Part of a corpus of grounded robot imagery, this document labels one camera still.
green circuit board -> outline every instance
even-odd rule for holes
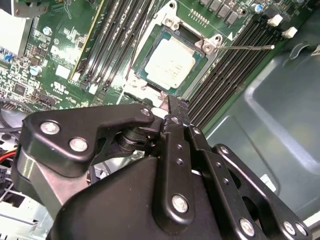
[[[176,16],[206,38],[221,34],[222,44],[229,46],[252,18],[251,6],[255,1],[226,1],[228,1],[230,10],[235,9],[234,6],[237,7],[234,10],[237,12],[237,18],[232,24],[226,22],[227,17],[217,16],[219,11],[210,10],[212,0],[207,1],[205,5],[202,1],[197,0],[177,0]],[[5,60],[6,51],[0,52],[1,97],[22,101],[37,111],[138,101],[132,94],[123,94],[124,78],[128,71],[127,66],[132,59],[132,52],[137,44],[136,41],[129,46],[127,55],[121,58],[120,67],[103,97],[99,95],[99,91],[103,88],[102,84],[97,86],[95,92],[90,92],[89,87],[81,87],[85,76],[79,70],[80,64],[89,57],[95,39],[101,31],[102,22],[109,17],[104,11],[112,1],[95,0],[94,3],[89,3],[85,0],[64,0],[49,2],[50,6],[47,12],[33,19],[24,56],[8,61]],[[261,3],[264,8],[275,6],[297,27],[311,13],[311,9],[305,3],[295,4],[292,0],[259,0],[257,2]],[[150,21],[168,3],[169,0],[152,1],[148,11]],[[158,44],[156,39],[160,32],[165,30],[163,28],[163,26],[155,27],[148,36],[136,56],[132,70],[137,72],[139,68],[144,67],[143,62],[146,62],[146,59],[150,57],[153,46]],[[117,64],[117,54],[119,55],[116,53],[115,60],[112,60],[110,64],[111,68]],[[182,96],[193,82],[196,82],[192,89],[195,91],[223,54],[224,52],[219,52],[216,60],[210,62],[208,68],[205,68],[208,62],[206,58],[200,59],[199,56],[196,67],[183,83],[178,88],[171,88],[166,92]],[[152,87],[158,87],[148,79],[147,81]],[[54,104],[42,101],[45,97]]]

white label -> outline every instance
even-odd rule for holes
[[[316,47],[313,53],[311,53],[311,56],[320,55],[320,45]]]
[[[276,186],[272,183],[271,179],[268,177],[267,174],[264,174],[262,177],[260,177],[261,181],[264,182],[264,184],[270,188],[270,190],[272,192],[275,192],[277,189],[276,189]]]
[[[58,67],[56,68],[55,75],[57,75],[57,76],[60,76],[64,79],[68,79],[69,74],[70,74],[70,69],[68,69],[62,65],[58,65]]]

integrated circuit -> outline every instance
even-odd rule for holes
[[[24,96],[25,92],[26,92],[26,87],[20,85],[19,83],[16,83],[14,85],[13,92],[20,95],[20,96]]]

chip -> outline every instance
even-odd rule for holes
[[[46,54],[47,54],[47,51],[44,49],[41,49],[40,56],[44,57]]]
[[[37,66],[39,64],[40,60],[36,57],[31,58],[30,65],[31,66]]]
[[[162,39],[144,68],[147,79],[165,89],[177,89],[196,64],[194,53],[174,37]]]
[[[26,87],[16,83],[14,88],[13,88],[13,92],[20,95],[20,96],[24,96],[25,95],[25,91],[26,91]]]

electrolytic capacitor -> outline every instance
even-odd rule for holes
[[[32,76],[38,76],[38,75],[41,74],[41,72],[42,72],[42,67],[41,66],[32,66],[30,68],[30,74]]]
[[[251,11],[255,14],[262,13],[263,9],[264,9],[264,6],[262,6],[261,4],[254,3],[251,5]]]

